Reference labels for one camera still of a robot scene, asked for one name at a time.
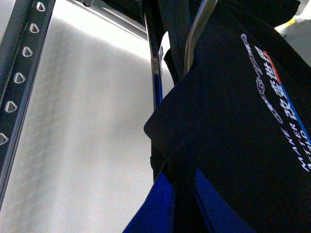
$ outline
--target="metal rod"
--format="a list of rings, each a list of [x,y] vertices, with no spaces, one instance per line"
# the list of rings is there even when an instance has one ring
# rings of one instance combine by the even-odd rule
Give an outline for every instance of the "metal rod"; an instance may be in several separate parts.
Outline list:
[[[195,16],[193,25],[187,38],[185,51],[184,77],[188,74],[194,59],[194,48],[198,42],[205,25],[213,13],[218,0],[203,0]]]

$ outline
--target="hanging clothes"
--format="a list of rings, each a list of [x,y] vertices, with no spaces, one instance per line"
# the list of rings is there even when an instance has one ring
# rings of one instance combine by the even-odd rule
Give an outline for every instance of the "hanging clothes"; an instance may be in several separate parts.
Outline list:
[[[192,69],[144,128],[167,161],[155,184],[172,210],[149,232],[196,232],[194,205],[203,232],[311,232],[310,77],[272,25],[220,0]]]

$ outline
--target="black garment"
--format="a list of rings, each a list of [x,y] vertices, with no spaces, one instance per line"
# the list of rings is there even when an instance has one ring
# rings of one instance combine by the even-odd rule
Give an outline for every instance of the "black garment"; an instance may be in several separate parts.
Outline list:
[[[311,232],[310,76],[271,25],[218,3],[192,70],[145,125],[182,197],[177,223],[199,168],[255,231]]]

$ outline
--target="perforated metal strip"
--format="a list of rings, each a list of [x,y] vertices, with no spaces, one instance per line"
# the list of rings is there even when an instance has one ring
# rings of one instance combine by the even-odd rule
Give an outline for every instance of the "perforated metal strip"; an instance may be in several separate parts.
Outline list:
[[[15,17],[22,15],[18,11],[27,11],[24,14],[26,18],[23,30],[20,32],[19,46],[16,51],[7,51],[15,54],[10,75],[5,77],[1,74],[0,77],[2,80],[8,78],[0,102],[0,205],[3,202],[17,150],[54,4],[55,0],[35,0],[28,4],[28,9],[20,7],[15,15]]]

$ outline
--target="metal panel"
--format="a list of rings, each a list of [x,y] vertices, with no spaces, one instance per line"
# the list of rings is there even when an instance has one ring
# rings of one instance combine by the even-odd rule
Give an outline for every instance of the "metal panel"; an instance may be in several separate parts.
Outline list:
[[[0,44],[16,0],[0,1]]]
[[[57,0],[0,232],[121,232],[153,182],[152,92],[148,42]]]

